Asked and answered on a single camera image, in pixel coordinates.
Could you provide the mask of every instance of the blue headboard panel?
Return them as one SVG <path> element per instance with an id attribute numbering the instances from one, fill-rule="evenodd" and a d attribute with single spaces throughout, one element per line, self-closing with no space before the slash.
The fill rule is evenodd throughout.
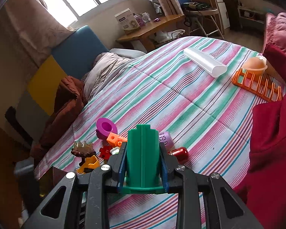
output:
<path id="1" fill-rule="evenodd" d="M 108 49 L 89 26 L 83 26 L 52 49 L 52 55 L 68 76 L 81 79 L 97 55 Z"/>

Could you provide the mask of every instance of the chair seat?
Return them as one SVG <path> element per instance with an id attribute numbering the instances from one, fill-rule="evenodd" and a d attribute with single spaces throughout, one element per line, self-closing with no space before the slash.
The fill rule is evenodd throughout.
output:
<path id="1" fill-rule="evenodd" d="M 200 10 L 200 11 L 193 11 L 184 9 L 183 10 L 185 16 L 208 16 L 208 15 L 215 15 L 218 14 L 218 9 L 213 8 L 211 10 Z"/>

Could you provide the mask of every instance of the bed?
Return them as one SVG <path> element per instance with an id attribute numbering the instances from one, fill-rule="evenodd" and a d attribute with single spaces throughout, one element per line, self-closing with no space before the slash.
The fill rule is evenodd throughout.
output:
<path id="1" fill-rule="evenodd" d="M 227 72 L 211 77 L 183 55 L 186 47 L 210 54 L 228 66 Z M 230 42 L 190 36 L 129 60 L 110 73 L 35 174 L 40 178 L 51 166 L 78 168 L 81 159 L 70 153 L 76 140 L 93 142 L 98 152 L 102 143 L 95 123 L 106 117 L 124 137 L 136 124 L 169 131 L 176 148 L 188 149 L 187 167 L 200 174 L 218 172 L 235 187 L 249 166 L 252 108 L 265 101 L 233 85 L 231 77 L 247 58 L 258 54 Z M 110 228 L 175 228 L 177 202 L 176 194 L 113 196 Z M 200 203 L 205 226 L 202 197 Z"/>

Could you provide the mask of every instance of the pink cushion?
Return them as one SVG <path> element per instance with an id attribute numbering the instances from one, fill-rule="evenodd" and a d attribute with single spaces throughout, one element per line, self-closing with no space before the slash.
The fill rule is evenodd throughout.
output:
<path id="1" fill-rule="evenodd" d="M 286 13 L 266 15 L 263 55 L 286 83 Z"/>

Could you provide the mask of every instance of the orange plastic rack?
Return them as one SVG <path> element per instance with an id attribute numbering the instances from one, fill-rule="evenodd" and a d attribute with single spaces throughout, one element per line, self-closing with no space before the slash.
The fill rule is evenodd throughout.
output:
<path id="1" fill-rule="evenodd" d="M 239 83 L 239 77 L 243 76 L 243 80 Z M 246 79 L 249 79 L 249 85 L 247 86 Z M 253 89 L 253 83 L 256 82 L 256 90 Z M 245 73 L 243 72 L 243 69 L 240 68 L 237 72 L 235 72 L 234 76 L 232 77 L 232 83 L 234 85 L 237 85 L 238 87 L 241 87 L 245 90 L 250 91 L 251 93 L 259 96 L 260 98 L 270 102 L 270 101 L 281 101 L 283 96 L 281 93 L 281 86 L 278 86 L 275 88 L 275 83 L 269 81 L 268 78 L 266 78 L 266 75 L 264 74 L 263 76 L 255 76 L 255 74 L 250 73 L 249 71 L 246 71 Z M 273 94 L 276 93 L 276 99 L 272 100 Z"/>

